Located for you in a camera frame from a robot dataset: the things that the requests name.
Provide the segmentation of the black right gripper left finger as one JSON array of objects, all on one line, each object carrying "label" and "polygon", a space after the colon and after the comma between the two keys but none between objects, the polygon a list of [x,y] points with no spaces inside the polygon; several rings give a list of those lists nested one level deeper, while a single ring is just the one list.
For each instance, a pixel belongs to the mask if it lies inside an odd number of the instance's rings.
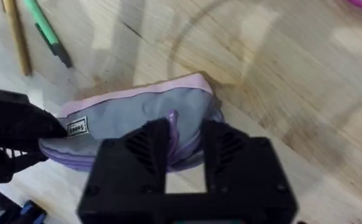
[{"label": "black right gripper left finger", "polygon": [[149,121],[116,139],[102,142],[84,197],[163,194],[166,185],[170,125]]}]

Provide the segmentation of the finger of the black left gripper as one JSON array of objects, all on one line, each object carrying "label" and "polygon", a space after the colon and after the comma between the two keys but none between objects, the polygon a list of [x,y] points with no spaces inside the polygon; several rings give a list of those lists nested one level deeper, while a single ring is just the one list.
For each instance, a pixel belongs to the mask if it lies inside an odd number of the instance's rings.
[{"label": "finger of the black left gripper", "polygon": [[61,138],[66,135],[59,120],[33,105],[27,95],[0,90],[0,139]]},{"label": "finger of the black left gripper", "polygon": [[10,182],[15,173],[47,159],[39,149],[37,140],[1,141],[0,184]]}]

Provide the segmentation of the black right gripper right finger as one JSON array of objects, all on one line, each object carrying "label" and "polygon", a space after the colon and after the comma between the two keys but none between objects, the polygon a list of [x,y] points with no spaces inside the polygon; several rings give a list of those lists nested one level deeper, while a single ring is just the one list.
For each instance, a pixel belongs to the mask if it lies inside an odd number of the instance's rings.
[{"label": "black right gripper right finger", "polygon": [[209,193],[294,199],[269,138],[217,121],[203,121],[201,133]]}]

